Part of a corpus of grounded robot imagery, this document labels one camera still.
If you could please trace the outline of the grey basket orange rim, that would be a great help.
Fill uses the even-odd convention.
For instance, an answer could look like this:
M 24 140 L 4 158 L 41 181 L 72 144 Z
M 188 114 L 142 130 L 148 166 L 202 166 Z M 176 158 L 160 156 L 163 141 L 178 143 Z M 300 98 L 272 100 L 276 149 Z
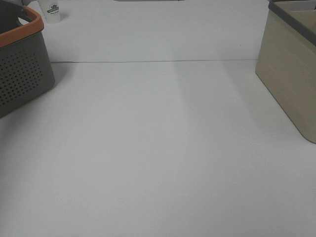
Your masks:
M 4 117 L 55 85 L 35 10 L 9 0 L 0 2 L 0 116 Z

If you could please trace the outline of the beige storage bin grey rim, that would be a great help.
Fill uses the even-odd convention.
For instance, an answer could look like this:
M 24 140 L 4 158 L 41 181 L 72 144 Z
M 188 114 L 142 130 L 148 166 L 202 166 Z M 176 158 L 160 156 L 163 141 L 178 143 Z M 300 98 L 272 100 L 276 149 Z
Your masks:
M 271 0 L 256 75 L 308 141 L 316 141 L 316 2 Z

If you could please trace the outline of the white paper cup green logo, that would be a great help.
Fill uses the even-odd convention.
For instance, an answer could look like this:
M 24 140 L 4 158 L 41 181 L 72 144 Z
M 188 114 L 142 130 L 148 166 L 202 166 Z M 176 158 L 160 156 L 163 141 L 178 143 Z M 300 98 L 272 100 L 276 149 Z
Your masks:
M 60 22 L 58 0 L 38 0 L 38 3 L 48 24 Z

